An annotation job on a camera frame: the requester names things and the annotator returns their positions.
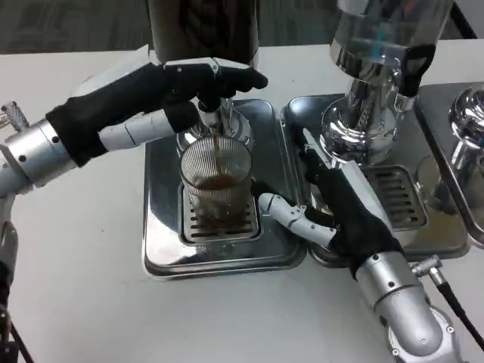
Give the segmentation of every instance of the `white countertop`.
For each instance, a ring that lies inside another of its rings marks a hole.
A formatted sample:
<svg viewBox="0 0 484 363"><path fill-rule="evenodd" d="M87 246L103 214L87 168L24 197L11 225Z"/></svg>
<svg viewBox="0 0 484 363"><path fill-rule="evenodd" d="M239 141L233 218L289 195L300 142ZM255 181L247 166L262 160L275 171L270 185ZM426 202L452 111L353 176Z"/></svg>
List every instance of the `white countertop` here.
<svg viewBox="0 0 484 363"><path fill-rule="evenodd" d="M30 122L70 89L126 52L0 57L0 100L16 100ZM484 40L443 41L426 84L484 80ZM282 108L291 98L344 92L349 78L327 45L261 48L269 87L248 94ZM20 235L12 317L36 361L388 363L383 331L347 270L310 257L289 271L159 282L141 267L144 148L92 161L17 198ZM484 252L473 248L443 269L484 333ZM484 353L452 317L463 356Z"/></svg>

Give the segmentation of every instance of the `silver robotic arm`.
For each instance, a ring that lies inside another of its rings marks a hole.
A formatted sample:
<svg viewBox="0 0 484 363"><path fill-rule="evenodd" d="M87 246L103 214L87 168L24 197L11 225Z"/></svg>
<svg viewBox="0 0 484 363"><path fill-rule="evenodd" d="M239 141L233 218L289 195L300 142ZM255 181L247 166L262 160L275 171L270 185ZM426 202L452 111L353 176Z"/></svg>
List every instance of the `silver robotic arm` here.
<svg viewBox="0 0 484 363"><path fill-rule="evenodd" d="M294 234L348 259L368 305L386 328L397 362L463 363L450 318L431 305L417 278L436 263L423 262L412 271L358 165L351 161L332 169L307 130L293 130L293 136L308 170L306 179L318 187L333 215L296 205L256 182L259 207Z"/></svg>
<svg viewBox="0 0 484 363"><path fill-rule="evenodd" d="M245 64L209 57L162 64L145 46L87 79L65 104L31 126L15 102L2 107L0 128L10 124L17 133L0 144L0 361L17 361L18 353L8 340L14 329L7 311L18 245L11 223L15 196L108 151L195 126L200 114L192 98L198 97L199 105L209 109L220 98L267 84L261 73Z"/></svg>

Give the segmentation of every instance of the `drip tray grate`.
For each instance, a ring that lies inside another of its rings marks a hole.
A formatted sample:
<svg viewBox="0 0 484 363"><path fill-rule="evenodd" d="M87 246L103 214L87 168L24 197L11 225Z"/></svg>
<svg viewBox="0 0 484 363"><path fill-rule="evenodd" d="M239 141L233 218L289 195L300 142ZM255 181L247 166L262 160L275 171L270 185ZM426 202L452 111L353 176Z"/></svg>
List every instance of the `drip tray grate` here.
<svg viewBox="0 0 484 363"><path fill-rule="evenodd" d="M362 170L397 231L425 226L427 214L408 171L402 166Z"/></svg>
<svg viewBox="0 0 484 363"><path fill-rule="evenodd" d="M200 223L185 188L181 188L181 194L180 216L183 221L181 230L185 243L247 242L259 236L259 215L253 198L247 203L244 218L240 222L228 226L214 226Z"/></svg>

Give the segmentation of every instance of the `ribbed glass cup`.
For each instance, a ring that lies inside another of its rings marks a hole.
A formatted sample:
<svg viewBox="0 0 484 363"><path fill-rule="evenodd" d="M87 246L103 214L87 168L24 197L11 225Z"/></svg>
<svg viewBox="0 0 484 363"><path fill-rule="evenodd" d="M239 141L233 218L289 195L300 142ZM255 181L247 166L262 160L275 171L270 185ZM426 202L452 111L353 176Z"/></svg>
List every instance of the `ribbed glass cup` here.
<svg viewBox="0 0 484 363"><path fill-rule="evenodd" d="M252 156L238 140L202 138L181 155L180 175L197 217L234 223L250 200Z"/></svg>

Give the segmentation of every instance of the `gray carpet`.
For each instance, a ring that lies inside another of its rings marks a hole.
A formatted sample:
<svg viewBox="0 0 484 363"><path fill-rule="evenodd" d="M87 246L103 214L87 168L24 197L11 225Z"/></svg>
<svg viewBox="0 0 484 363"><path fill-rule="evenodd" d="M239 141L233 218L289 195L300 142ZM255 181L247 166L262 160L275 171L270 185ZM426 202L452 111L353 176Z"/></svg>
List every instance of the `gray carpet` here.
<svg viewBox="0 0 484 363"><path fill-rule="evenodd" d="M337 21L335 1L262 0L260 45L327 44ZM442 37L461 36L450 22ZM136 49L149 42L144 0L0 0L2 54Z"/></svg>

